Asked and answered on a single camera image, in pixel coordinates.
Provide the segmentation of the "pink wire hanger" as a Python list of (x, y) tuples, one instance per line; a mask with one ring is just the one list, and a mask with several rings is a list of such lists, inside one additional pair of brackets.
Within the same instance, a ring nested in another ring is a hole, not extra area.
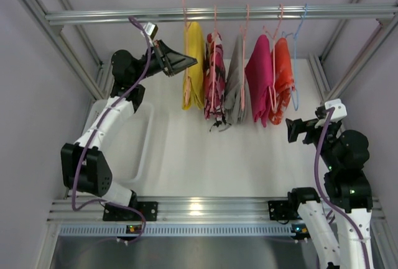
[[(186, 0), (182, 0), (182, 9), (183, 9), (183, 21), (184, 21), (184, 46), (185, 46), (185, 54), (188, 54), (188, 31), (190, 28), (190, 23), (187, 17), (187, 5)], [(191, 82), (189, 77), (189, 68), (185, 69), (185, 81), (183, 85), (183, 109), (188, 109), (189, 101), (190, 101), (190, 93), (191, 93)]]

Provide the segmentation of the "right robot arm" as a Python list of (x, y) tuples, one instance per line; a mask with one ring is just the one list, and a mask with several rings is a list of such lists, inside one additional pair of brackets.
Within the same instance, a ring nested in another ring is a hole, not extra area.
[(321, 268), (372, 268), (373, 194), (363, 171), (368, 138), (357, 130), (339, 133), (341, 121), (331, 116), (323, 121), (286, 121), (290, 143), (305, 134), (303, 143), (316, 148), (316, 186), (289, 191), (289, 208), (304, 221)]

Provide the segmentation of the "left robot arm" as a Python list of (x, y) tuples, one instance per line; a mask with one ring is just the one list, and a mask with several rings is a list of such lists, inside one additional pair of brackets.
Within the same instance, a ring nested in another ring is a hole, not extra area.
[(63, 184), (73, 195), (84, 192), (101, 203), (136, 207), (137, 194), (114, 180), (104, 153), (139, 109), (145, 93), (141, 80), (160, 72), (171, 77), (197, 63), (196, 58), (172, 50), (162, 40), (156, 40), (140, 59), (127, 50), (113, 53), (114, 83), (105, 107), (75, 143), (61, 149)]

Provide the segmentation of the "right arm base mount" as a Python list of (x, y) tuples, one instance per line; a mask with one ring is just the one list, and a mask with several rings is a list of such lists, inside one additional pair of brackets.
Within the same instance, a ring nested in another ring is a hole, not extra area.
[(298, 213), (288, 200), (268, 201), (269, 219), (281, 224), (300, 219)]

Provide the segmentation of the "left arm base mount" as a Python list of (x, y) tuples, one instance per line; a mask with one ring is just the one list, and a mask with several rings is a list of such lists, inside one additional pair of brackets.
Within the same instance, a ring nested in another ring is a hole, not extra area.
[[(135, 210), (143, 215), (146, 221), (155, 222), (158, 213), (157, 201), (141, 201), (137, 203)], [(104, 205), (103, 221), (105, 222), (127, 222), (140, 221), (141, 216), (136, 212), (127, 210), (125, 207), (116, 207), (106, 203)]]

